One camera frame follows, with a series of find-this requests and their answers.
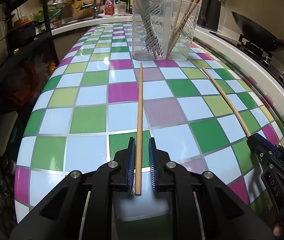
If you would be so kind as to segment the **grey knife in holder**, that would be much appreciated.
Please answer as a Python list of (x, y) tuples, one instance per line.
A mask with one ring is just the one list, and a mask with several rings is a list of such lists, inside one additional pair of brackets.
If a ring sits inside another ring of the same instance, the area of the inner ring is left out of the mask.
[(150, 0), (141, 0), (143, 10), (144, 10), (144, 19), (145, 19), (145, 24), (146, 24), (146, 31), (148, 32), (149, 38), (149, 45), (152, 49), (153, 52), (155, 52), (155, 58), (161, 55), (161, 49), (158, 44), (157, 37), (152, 29), (152, 24), (151, 24), (151, 4)]

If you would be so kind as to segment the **black box appliance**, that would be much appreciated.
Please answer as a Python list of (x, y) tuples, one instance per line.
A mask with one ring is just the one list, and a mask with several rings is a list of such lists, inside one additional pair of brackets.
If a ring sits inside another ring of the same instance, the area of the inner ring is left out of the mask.
[(220, 12), (220, 0), (202, 0), (197, 25), (211, 31), (218, 31)]

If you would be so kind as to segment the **wooden cutting board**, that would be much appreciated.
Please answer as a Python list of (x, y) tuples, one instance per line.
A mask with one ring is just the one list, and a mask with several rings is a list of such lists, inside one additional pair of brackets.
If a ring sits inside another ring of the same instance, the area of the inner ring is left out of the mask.
[(87, 17), (93, 17), (93, 3), (97, 3), (97, 7), (100, 6), (100, 0), (75, 0), (72, 6), (73, 18), (79, 20)]

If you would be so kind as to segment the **clear plastic utensil holder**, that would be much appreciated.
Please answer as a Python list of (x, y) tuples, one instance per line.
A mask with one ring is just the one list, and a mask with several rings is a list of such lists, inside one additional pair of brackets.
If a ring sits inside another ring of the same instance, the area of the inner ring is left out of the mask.
[[(133, 38), (132, 38), (132, 53), (135, 60), (177, 60), (185, 61), (188, 59), (193, 42), (196, 22), (199, 14), (200, 6), (190, 16), (185, 28), (179, 36), (171, 54), (166, 58), (173, 23), (178, 10), (178, 5), (181, 0), (150, 0), (151, 4), (151, 24), (152, 29), (157, 37), (161, 55), (156, 59), (152, 52), (148, 52), (145, 46), (146, 31), (139, 14), (139, 9), (136, 0), (132, 0), (132, 23), (133, 23)], [(182, 0), (181, 12), (184, 14), (190, 2)]]

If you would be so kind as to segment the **red dish soap bottle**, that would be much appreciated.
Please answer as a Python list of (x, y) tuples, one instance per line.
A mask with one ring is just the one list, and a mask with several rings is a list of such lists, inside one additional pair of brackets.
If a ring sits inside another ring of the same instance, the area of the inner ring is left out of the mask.
[(114, 15), (114, 0), (105, 0), (105, 15)]

